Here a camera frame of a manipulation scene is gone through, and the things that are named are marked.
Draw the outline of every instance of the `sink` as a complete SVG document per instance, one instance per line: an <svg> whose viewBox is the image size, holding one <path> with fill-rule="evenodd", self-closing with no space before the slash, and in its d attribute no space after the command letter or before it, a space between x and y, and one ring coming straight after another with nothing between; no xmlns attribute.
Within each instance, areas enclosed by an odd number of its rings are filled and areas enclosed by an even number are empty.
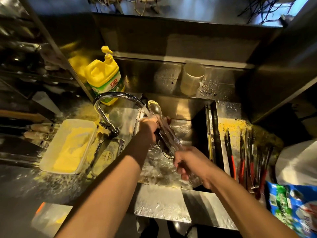
<svg viewBox="0 0 317 238"><path fill-rule="evenodd" d="M184 146L195 146L212 160L212 144L210 130L210 104L213 100L199 98L182 98L158 94L144 94L142 99L156 101L164 116L172 119L170 127ZM139 130L138 122L134 134ZM173 157L164 148L161 140L152 145L148 151L141 171L140 183L192 189L188 181L180 179L175 172Z"/></svg>

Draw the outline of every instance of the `forearm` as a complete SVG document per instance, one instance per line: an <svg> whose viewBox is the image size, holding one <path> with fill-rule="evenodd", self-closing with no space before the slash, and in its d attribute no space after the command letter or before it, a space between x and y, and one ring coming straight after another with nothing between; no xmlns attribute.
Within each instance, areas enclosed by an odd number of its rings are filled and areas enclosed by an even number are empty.
<svg viewBox="0 0 317 238"><path fill-rule="evenodd" d="M244 238L298 237L251 194L218 167L211 167L208 181Z"/></svg>
<svg viewBox="0 0 317 238"><path fill-rule="evenodd" d="M57 235L61 237L113 237L132 199L151 139L139 132L107 175Z"/></svg>

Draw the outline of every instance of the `right hand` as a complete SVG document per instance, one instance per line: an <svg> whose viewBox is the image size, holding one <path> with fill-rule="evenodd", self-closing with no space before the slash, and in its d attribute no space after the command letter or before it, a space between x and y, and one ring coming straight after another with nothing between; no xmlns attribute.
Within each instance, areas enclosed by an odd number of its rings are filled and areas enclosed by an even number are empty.
<svg viewBox="0 0 317 238"><path fill-rule="evenodd" d="M181 175L182 180L188 180L188 174L185 169L178 164L183 161L188 166L188 168L199 176L203 181L203 185L207 189L211 189L211 185L207 180L208 174L211 171L211 168L215 168L216 166L196 147L184 147L185 151L177 151L175 152L174 158L174 166L177 168L177 173Z"/></svg>

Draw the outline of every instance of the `white plastic tray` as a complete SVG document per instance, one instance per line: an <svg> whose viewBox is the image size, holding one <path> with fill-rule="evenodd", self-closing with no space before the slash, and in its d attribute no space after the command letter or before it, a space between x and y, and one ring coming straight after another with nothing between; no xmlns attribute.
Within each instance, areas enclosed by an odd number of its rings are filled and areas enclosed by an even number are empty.
<svg viewBox="0 0 317 238"><path fill-rule="evenodd" d="M74 172L60 172L56 169L53 169L54 163L58 158L59 153L66 141L66 137L71 133L72 128L93 128L91 132L90 138L88 140L87 147L81 161L77 169ZM45 152L41 162L40 162L40 169L47 172L58 173L58 174L79 174L81 171L81 167L86 159L86 155L93 141L93 137L97 131L97 126L94 122L88 120L81 120L81 119L66 119L62 124L61 127L58 129L57 133L55 134L53 140L51 141L47 151Z"/></svg>

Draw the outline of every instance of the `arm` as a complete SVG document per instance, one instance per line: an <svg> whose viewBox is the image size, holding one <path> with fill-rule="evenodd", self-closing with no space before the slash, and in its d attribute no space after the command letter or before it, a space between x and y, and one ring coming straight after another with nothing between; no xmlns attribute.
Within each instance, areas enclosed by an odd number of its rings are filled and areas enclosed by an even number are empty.
<svg viewBox="0 0 317 238"><path fill-rule="evenodd" d="M204 186L217 195L244 238L298 238L293 230L273 216L198 149L188 147L187 151L178 151L175 154L174 165L177 172L181 174L182 179L188 180L184 168L178 167L182 160L203 180Z"/></svg>
<svg viewBox="0 0 317 238"><path fill-rule="evenodd" d="M140 131L117 157L111 172L105 169L57 238L113 237L129 207L149 146L155 141L155 120L142 120Z"/></svg>

